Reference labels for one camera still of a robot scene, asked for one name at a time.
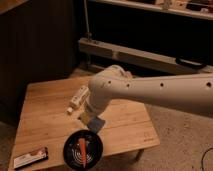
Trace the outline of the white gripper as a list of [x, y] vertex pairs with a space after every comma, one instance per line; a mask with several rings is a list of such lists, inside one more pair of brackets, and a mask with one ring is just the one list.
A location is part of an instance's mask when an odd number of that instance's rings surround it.
[[92, 120], [94, 120], [96, 116], [93, 114], [90, 106], [85, 103], [83, 106], [83, 112], [79, 116], [79, 120], [84, 124], [88, 125]]

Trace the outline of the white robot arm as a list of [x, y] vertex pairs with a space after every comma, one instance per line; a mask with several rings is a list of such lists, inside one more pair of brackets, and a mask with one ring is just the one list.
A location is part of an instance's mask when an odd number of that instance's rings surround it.
[[132, 78], [122, 67], [112, 65], [93, 75], [88, 88], [80, 115], [84, 125], [102, 114], [113, 99], [213, 116], [213, 73]]

